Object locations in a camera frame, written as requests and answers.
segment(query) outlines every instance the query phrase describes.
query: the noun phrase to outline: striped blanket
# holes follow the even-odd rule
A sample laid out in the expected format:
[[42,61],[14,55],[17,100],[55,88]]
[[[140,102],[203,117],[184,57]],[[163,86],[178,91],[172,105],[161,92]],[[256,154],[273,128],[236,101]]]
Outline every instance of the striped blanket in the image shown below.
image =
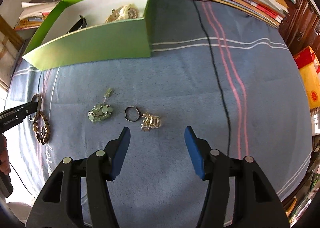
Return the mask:
[[[209,35],[231,121],[230,156],[253,156],[280,199],[302,180],[311,153],[308,101],[295,62],[274,28],[219,3],[196,2]],[[228,124],[208,39],[191,0],[157,0],[153,53],[147,59],[78,64],[43,73],[22,61],[9,90],[7,108],[43,96],[52,139],[42,146],[31,123],[6,133],[12,164],[37,195],[66,156],[80,159],[104,148],[128,126],[127,156],[109,191],[120,227],[196,226],[207,188],[196,176],[183,133],[191,125],[199,138],[226,153]],[[88,111],[113,89],[112,117],[93,124]],[[142,132],[124,109],[134,105],[159,115],[163,126]],[[230,201],[234,198],[231,183]],[[90,223],[85,183],[84,219]],[[227,209],[231,223],[233,206]]]

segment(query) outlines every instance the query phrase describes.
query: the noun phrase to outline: green beaded earring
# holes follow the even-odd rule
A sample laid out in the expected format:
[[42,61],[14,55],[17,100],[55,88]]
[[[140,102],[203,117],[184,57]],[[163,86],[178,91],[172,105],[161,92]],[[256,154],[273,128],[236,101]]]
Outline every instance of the green beaded earring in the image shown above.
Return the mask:
[[97,122],[105,120],[112,115],[113,108],[105,104],[107,98],[110,96],[112,89],[107,89],[107,92],[104,95],[104,100],[101,104],[97,104],[93,107],[91,111],[88,112],[88,118],[91,122]]

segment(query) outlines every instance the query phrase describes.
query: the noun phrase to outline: human hand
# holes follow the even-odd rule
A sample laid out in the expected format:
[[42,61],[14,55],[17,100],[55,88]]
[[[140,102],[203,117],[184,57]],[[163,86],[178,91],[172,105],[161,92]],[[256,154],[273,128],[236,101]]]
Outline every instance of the human hand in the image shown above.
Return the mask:
[[8,150],[7,150],[7,139],[5,138],[4,135],[0,135],[0,138],[3,140],[3,147],[0,148],[0,151],[3,150],[0,154],[0,171],[3,172],[5,175],[10,174],[11,169],[10,169],[10,164],[9,164],[9,155],[8,155]]

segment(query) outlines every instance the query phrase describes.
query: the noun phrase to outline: silver ring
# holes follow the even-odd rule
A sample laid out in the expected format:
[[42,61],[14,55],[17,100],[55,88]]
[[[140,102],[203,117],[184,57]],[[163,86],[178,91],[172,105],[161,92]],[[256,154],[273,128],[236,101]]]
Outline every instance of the silver ring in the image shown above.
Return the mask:
[[[129,120],[128,119],[128,116],[127,116],[127,110],[130,109],[130,108],[135,108],[135,110],[137,111],[138,113],[138,118],[136,118],[135,120]],[[125,119],[129,122],[136,122],[137,120],[139,120],[139,118],[141,117],[141,114],[140,114],[140,111],[135,107],[135,106],[129,106],[127,107],[125,110],[124,110],[124,115],[125,115]]]
[[31,122],[36,121],[38,119],[39,113],[40,113],[40,110],[41,110],[42,98],[41,98],[40,94],[34,94],[32,99],[31,99],[31,102],[35,102],[37,98],[38,98],[38,107],[37,107],[36,115],[34,117],[31,117],[31,115],[29,115],[29,120]]

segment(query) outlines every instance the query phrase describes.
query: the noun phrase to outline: brown beaded bracelet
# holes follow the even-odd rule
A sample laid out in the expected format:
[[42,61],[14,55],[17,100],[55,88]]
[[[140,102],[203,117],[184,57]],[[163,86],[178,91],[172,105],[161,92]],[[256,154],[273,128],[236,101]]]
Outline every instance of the brown beaded bracelet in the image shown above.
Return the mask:
[[35,137],[38,140],[38,142],[42,145],[49,142],[50,136],[51,136],[51,130],[50,125],[48,122],[47,117],[44,115],[42,111],[39,112],[39,116],[44,121],[44,126],[41,127],[40,132],[38,132],[38,122],[35,120],[33,121],[33,131],[35,133]]

